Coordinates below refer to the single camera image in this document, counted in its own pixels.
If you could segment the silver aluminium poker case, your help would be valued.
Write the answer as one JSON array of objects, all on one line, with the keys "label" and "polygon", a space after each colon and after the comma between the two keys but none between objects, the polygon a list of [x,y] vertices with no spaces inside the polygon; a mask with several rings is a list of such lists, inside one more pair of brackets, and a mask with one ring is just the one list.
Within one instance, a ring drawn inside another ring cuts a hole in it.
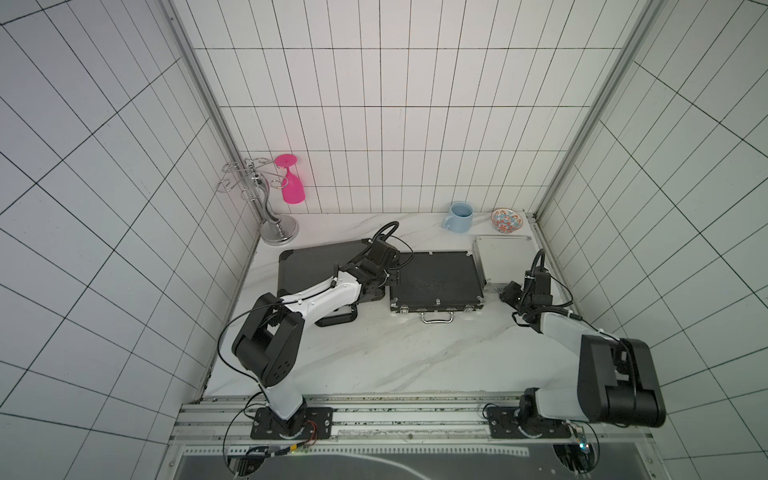
[{"label": "silver aluminium poker case", "polygon": [[539,245],[530,236],[480,235],[473,256],[485,293],[499,293],[510,282],[523,285]]}]

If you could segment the black poker case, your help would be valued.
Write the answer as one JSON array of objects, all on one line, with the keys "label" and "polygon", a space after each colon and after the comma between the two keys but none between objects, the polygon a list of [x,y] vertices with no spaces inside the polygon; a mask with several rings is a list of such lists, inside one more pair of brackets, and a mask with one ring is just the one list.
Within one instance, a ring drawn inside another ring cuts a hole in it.
[{"label": "black poker case", "polygon": [[484,308],[483,289],[471,252],[415,252],[389,287],[390,311],[417,314],[425,324],[450,324]]},{"label": "black poker case", "polygon": [[[362,252],[370,239],[359,239],[341,243],[320,245],[301,249],[287,249],[279,255],[277,297],[294,295],[321,281],[328,280],[335,272],[335,267],[348,263]],[[382,300],[385,286],[364,287],[359,303]],[[349,307],[349,312],[327,315],[315,322],[319,327],[329,327],[350,323],[357,318],[357,306]]]}]

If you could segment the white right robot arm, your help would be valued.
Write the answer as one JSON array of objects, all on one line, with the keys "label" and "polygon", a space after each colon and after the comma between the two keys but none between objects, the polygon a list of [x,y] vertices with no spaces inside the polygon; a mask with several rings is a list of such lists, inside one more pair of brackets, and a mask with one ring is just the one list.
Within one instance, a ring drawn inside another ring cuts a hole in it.
[{"label": "white right robot arm", "polygon": [[577,356],[573,386],[532,387],[524,392],[516,413],[521,429],[533,436],[569,421],[663,426],[667,412],[650,347],[592,326],[566,303],[554,304],[551,282],[546,268],[534,266],[523,283],[511,282],[499,294],[523,327]]}]

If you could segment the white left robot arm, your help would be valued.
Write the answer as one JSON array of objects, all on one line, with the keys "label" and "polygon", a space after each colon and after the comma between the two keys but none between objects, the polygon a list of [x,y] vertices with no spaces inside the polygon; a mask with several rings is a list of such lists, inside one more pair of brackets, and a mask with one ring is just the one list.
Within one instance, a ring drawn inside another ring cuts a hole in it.
[{"label": "white left robot arm", "polygon": [[357,318],[357,306],[386,285],[399,251],[384,234],[375,235],[348,263],[296,294],[259,297],[235,336],[231,351],[251,373],[267,400],[268,426],[282,438],[304,434],[307,402],[289,379],[308,323],[334,326]]}]

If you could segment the patterned small bowl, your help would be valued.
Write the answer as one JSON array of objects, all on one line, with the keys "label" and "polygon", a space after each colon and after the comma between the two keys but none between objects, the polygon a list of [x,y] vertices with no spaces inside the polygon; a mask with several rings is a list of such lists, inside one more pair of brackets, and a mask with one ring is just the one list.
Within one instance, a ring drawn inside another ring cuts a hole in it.
[{"label": "patterned small bowl", "polygon": [[490,215],[493,228],[502,234],[512,234],[524,225],[524,217],[508,208],[498,208]]}]

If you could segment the light blue mug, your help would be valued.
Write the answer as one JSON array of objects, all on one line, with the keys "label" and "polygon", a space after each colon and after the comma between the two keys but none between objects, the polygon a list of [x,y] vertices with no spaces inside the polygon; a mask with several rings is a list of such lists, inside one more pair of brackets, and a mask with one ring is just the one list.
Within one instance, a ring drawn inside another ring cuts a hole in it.
[{"label": "light blue mug", "polygon": [[442,222],[442,228],[454,233],[466,233],[470,230],[474,208],[467,202],[457,201],[451,204]]}]

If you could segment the pink plastic goblet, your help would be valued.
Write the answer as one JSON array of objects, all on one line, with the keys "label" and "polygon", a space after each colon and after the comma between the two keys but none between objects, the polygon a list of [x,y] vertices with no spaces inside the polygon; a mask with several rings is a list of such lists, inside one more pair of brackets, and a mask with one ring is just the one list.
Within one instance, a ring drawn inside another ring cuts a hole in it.
[{"label": "pink plastic goblet", "polygon": [[303,183],[298,176],[291,171],[298,163],[298,158],[293,154],[282,154],[275,159],[275,165],[284,170],[284,176],[280,191],[283,200],[289,205],[297,205],[306,200]]}]

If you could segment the aluminium mounting rail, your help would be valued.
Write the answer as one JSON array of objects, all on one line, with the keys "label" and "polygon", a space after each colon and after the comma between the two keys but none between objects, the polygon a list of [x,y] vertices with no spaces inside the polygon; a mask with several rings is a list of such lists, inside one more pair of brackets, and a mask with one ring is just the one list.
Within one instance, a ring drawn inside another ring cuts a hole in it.
[{"label": "aluminium mounting rail", "polygon": [[242,456],[253,448],[290,445],[309,454],[492,453],[520,455],[526,445],[594,447],[639,443],[646,429],[581,422],[533,421],[520,426],[520,395],[315,395],[293,430],[273,419],[262,398],[203,399],[182,406],[170,443],[190,454]]}]

